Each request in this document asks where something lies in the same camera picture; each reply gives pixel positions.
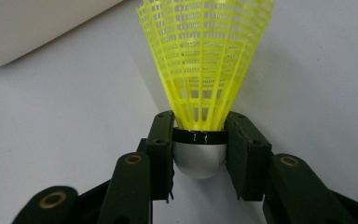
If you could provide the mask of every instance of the badminton birdie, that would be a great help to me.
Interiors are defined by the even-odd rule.
[[[179,137],[173,149],[185,174],[210,177],[224,163],[224,140],[220,144],[208,133],[224,136],[226,116],[272,9],[271,0],[144,0],[137,8],[178,124],[175,132],[193,138]],[[196,136],[207,141],[188,146]]]

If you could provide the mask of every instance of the shuttlecock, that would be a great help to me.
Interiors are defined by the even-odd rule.
[[[144,0],[137,9],[179,130],[223,131],[272,8],[270,0]],[[175,163],[192,177],[225,161],[225,144],[179,143]]]

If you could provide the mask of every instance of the brass ring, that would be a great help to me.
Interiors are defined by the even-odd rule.
[[[53,203],[48,202],[48,199],[50,199],[51,197],[54,197],[54,196],[58,196],[59,199]],[[40,202],[39,202],[39,207],[41,207],[43,209],[53,208],[53,207],[60,205],[63,201],[65,201],[65,199],[66,199],[66,193],[64,191],[62,191],[62,190],[55,191],[55,192],[52,192],[52,193],[46,195],[45,197],[43,197],[43,199],[40,200]]]
[[[140,161],[142,161],[142,157],[138,155],[130,155],[126,157],[126,163],[129,165],[139,163]]]
[[[280,158],[281,163],[288,165],[288,166],[298,166],[299,162],[293,157],[284,156]]]

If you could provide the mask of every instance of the white table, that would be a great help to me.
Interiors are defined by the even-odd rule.
[[[83,193],[136,150],[169,109],[127,0],[0,67],[0,223],[38,191]],[[358,200],[358,1],[278,1],[232,110],[274,152],[305,160],[330,189]],[[236,200],[227,171],[192,180],[176,170],[154,223],[263,223],[261,203]]]

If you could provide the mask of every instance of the yellow mesh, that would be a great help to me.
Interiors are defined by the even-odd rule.
[[[270,0],[144,0],[140,23],[179,128],[221,131]]]

